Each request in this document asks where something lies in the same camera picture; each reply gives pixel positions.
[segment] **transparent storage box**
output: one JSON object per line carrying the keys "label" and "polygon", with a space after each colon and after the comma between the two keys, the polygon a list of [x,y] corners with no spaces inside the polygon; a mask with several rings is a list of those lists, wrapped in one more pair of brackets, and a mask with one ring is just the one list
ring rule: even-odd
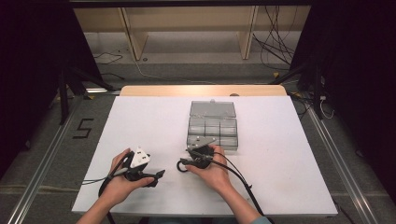
{"label": "transparent storage box", "polygon": [[238,131],[233,102],[191,102],[187,145],[197,136],[214,137],[224,150],[238,149]]}

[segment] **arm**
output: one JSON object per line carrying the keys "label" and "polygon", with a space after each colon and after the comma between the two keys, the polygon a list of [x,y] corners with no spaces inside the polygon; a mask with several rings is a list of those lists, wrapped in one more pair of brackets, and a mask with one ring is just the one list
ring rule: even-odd
{"label": "arm", "polygon": [[[224,150],[219,146],[211,146],[215,150],[214,161],[227,164],[227,161],[219,154],[224,155]],[[215,190],[230,206],[239,223],[251,223],[260,217],[260,213],[244,199],[230,182],[227,170],[211,163],[206,169],[186,165],[186,169],[200,176],[205,183]]]}
{"label": "arm", "polygon": [[[130,151],[131,149],[129,148],[125,149],[120,155],[113,159],[110,172],[116,167],[117,163],[123,158],[123,156]],[[124,176],[114,177],[108,183],[99,199],[77,223],[100,223],[113,206],[118,203],[122,203],[132,191],[146,186],[153,180],[154,178],[147,177],[131,182],[125,179]]]}

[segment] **forearm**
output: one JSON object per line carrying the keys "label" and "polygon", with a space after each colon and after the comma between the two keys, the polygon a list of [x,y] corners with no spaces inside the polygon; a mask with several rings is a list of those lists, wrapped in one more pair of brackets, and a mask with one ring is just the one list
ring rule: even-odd
{"label": "forearm", "polygon": [[233,186],[218,189],[217,192],[230,206],[238,223],[249,224],[261,216]]}
{"label": "forearm", "polygon": [[99,198],[93,206],[88,210],[77,224],[97,224],[105,218],[108,211],[110,211],[112,205],[110,205],[106,200]]}

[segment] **hand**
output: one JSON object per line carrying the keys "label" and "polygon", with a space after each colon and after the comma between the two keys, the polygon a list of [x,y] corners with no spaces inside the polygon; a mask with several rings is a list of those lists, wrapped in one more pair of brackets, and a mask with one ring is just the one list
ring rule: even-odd
{"label": "hand", "polygon": [[[131,149],[127,148],[113,159],[110,172],[116,167],[117,163],[130,151]],[[146,177],[137,181],[129,181],[123,175],[116,176],[108,183],[100,198],[103,198],[104,201],[108,202],[110,206],[114,206],[118,203],[122,203],[135,189],[145,187],[152,181],[154,181],[153,177]]]}
{"label": "hand", "polygon": [[[210,145],[210,147],[212,147],[215,151],[213,160],[227,165],[227,161],[221,156],[224,155],[224,149],[222,147],[213,145]],[[228,176],[227,170],[219,165],[216,165],[215,163],[210,163],[206,169],[200,169],[193,165],[186,165],[186,169],[200,176],[210,188],[217,192],[231,186],[230,177]]]}

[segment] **white tabletop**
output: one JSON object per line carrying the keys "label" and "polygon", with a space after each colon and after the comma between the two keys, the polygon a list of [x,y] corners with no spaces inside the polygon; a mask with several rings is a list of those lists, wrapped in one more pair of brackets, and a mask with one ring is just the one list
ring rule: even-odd
{"label": "white tabletop", "polygon": [[[179,158],[188,158],[191,101],[211,99],[234,103],[238,149],[228,158],[253,186],[264,214],[337,214],[289,96],[117,97],[85,179],[106,176],[116,155],[138,146],[151,155],[145,173],[166,172],[157,187],[137,189],[112,213],[173,217],[233,214],[199,177],[176,168]],[[239,179],[233,174],[230,177],[249,200]],[[97,199],[100,185],[82,186],[72,211],[86,212]]]}

